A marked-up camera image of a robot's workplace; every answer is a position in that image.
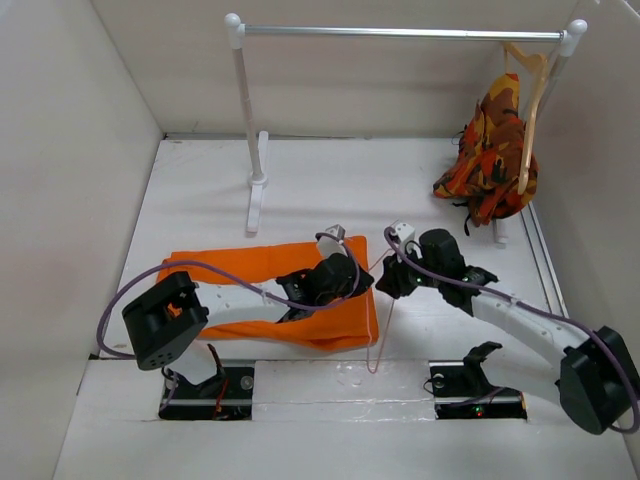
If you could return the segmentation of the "pink wire hanger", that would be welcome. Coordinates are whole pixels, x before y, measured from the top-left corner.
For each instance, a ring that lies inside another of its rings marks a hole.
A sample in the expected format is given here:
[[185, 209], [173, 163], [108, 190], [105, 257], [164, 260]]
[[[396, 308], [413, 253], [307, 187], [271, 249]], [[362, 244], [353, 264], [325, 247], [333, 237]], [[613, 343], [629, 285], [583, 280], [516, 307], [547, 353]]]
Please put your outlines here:
[[[345, 240], [345, 245], [355, 253], [359, 265], [364, 271], [371, 275], [390, 252], [389, 249], [384, 250], [375, 261], [371, 262], [368, 257], [367, 240], [364, 236], [348, 237]], [[349, 310], [347, 315], [346, 347], [364, 348], [366, 370], [370, 375], [376, 375], [384, 351], [394, 304], [391, 303], [387, 311], [386, 324], [383, 326], [380, 326], [382, 312], [378, 307], [373, 287], [361, 296], [350, 299], [347, 306], [354, 308], [354, 310]]]

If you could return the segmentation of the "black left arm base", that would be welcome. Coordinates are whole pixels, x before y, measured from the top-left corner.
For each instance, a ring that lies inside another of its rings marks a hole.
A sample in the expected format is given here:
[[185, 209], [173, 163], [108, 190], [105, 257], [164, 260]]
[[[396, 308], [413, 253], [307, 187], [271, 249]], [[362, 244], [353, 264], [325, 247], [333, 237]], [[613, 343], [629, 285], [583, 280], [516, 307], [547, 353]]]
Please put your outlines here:
[[174, 384], [174, 372], [166, 368], [165, 386], [158, 416], [167, 421], [243, 421], [252, 417], [254, 362], [224, 364], [226, 379], [217, 375], [203, 386], [193, 386], [182, 376]]

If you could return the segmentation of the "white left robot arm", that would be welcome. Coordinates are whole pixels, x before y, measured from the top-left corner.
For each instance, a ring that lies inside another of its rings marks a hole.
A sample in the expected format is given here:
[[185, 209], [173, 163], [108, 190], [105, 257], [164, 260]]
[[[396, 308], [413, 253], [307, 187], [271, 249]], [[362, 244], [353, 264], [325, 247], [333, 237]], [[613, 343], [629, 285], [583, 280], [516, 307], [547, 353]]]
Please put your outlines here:
[[201, 396], [222, 387], [215, 357], [198, 341], [259, 339], [321, 351], [367, 344], [373, 277], [352, 256], [333, 253], [303, 268], [249, 283], [196, 260], [165, 264], [168, 275], [122, 310], [142, 371], [170, 368]]

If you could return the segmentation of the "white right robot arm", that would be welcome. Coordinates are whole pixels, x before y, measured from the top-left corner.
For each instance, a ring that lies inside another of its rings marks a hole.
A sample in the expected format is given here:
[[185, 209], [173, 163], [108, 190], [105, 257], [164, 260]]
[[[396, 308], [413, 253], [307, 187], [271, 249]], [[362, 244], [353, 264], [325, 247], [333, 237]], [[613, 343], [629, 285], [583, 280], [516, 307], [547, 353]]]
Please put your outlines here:
[[517, 360], [496, 341], [473, 347], [461, 361], [458, 407], [512, 389], [558, 405], [590, 434], [638, 431], [639, 373], [618, 332], [607, 326], [592, 330], [495, 289], [498, 277], [467, 264], [445, 229], [417, 235], [397, 222], [385, 229], [384, 238], [392, 253], [383, 261], [378, 291], [400, 299], [421, 287], [435, 289], [449, 306], [498, 328], [541, 359]]

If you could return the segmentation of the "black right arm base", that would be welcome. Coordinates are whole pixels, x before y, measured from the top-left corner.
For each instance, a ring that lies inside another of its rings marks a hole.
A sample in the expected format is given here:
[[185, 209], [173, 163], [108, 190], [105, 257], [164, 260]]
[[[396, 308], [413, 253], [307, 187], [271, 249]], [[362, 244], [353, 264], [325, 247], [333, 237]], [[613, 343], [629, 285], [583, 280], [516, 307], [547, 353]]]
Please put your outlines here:
[[423, 389], [440, 421], [528, 418], [521, 392], [490, 385], [462, 361], [431, 361]]

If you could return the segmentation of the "wooden hanger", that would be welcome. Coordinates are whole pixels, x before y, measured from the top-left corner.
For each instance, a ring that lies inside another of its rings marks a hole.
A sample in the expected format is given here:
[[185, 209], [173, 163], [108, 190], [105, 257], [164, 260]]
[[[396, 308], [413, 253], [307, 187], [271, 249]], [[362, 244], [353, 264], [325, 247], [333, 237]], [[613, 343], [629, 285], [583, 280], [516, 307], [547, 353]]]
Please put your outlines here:
[[523, 195], [527, 189], [530, 178], [538, 108], [546, 88], [549, 76], [549, 65], [548, 58], [544, 54], [526, 54], [512, 42], [504, 42], [503, 50], [505, 68], [508, 68], [508, 58], [512, 56], [532, 76], [529, 105], [524, 122], [525, 133], [518, 176], [518, 194]]

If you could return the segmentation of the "orange camouflage garment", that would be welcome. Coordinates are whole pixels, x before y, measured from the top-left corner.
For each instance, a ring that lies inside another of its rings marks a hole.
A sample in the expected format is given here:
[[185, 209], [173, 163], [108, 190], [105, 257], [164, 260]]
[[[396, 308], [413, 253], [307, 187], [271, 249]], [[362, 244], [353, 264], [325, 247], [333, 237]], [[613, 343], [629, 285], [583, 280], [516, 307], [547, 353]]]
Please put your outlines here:
[[488, 225], [519, 213], [534, 198], [538, 164], [531, 160], [525, 191], [519, 174], [525, 123], [519, 118], [520, 80], [499, 76], [475, 106], [458, 144], [455, 164], [433, 184], [433, 194], [468, 208], [474, 226]]

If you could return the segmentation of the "white clothes rack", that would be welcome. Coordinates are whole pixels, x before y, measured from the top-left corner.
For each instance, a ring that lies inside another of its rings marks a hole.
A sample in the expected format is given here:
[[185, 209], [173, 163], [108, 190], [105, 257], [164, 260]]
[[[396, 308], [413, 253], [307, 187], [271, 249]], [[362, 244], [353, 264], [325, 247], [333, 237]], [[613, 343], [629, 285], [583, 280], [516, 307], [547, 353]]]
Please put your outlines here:
[[584, 19], [575, 19], [557, 32], [534, 31], [488, 31], [460, 29], [416, 29], [385, 27], [322, 27], [322, 26], [269, 26], [249, 25], [239, 15], [229, 13], [224, 18], [225, 29], [231, 48], [236, 82], [239, 90], [247, 147], [251, 162], [248, 179], [250, 187], [245, 232], [254, 236], [260, 226], [264, 191], [268, 184], [266, 163], [269, 156], [269, 133], [257, 131], [253, 119], [252, 105], [246, 73], [243, 44], [248, 36], [318, 36], [318, 37], [362, 37], [452, 40], [467, 42], [512, 42], [526, 54], [544, 54], [548, 58], [549, 76], [538, 108], [542, 112], [548, 97], [557, 83], [569, 58], [574, 54], [580, 40], [588, 30]]

